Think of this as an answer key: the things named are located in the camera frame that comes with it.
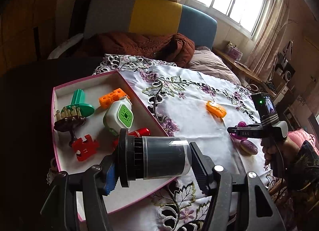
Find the person right hand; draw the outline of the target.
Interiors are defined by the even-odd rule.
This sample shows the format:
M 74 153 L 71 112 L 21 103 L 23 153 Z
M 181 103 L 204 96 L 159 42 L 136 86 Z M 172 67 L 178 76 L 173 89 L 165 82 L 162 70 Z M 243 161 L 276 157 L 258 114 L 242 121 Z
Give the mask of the person right hand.
M 281 153 L 284 165 L 289 164 L 294 160 L 299 152 L 299 147 L 289 137 L 281 143 L 271 143 L 270 139 L 262 139 L 261 141 L 262 152 L 264 153 L 265 165 L 269 165 L 273 154 Z

